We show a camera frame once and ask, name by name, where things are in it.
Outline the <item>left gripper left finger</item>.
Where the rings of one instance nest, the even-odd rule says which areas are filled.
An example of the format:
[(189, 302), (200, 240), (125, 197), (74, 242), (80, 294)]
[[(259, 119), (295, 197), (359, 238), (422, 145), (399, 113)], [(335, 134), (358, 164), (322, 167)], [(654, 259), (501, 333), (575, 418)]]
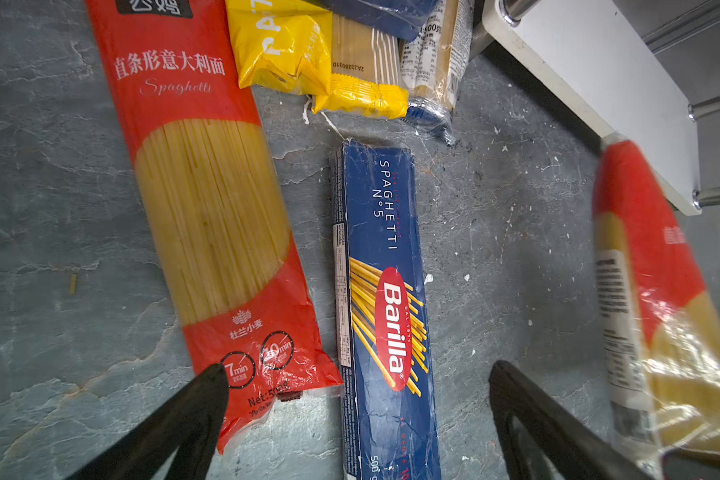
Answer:
[(72, 479), (151, 479), (170, 461), (168, 479), (204, 479), (219, 439), (229, 396), (216, 363), (125, 437), (74, 472)]

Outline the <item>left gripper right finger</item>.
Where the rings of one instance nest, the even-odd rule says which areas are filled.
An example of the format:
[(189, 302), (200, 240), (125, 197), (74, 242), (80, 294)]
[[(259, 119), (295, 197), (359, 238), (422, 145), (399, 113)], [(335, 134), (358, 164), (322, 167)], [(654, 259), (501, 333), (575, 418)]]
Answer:
[(592, 433), (529, 377), (505, 360), (492, 366), (489, 401), (506, 471), (511, 479), (549, 479), (531, 467), (521, 431), (565, 479), (646, 479), (634, 463)]

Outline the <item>red spaghetti bag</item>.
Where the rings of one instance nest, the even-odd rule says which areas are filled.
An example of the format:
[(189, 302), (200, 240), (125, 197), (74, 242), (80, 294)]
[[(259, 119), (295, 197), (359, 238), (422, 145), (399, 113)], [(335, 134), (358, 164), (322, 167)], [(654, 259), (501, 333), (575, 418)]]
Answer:
[(196, 372), (219, 364), (219, 450), (274, 403), (341, 384), (324, 351), (221, 1), (91, 1), (93, 33)]
[(720, 471), (720, 318), (634, 142), (605, 146), (592, 217), (615, 448), (656, 479)]

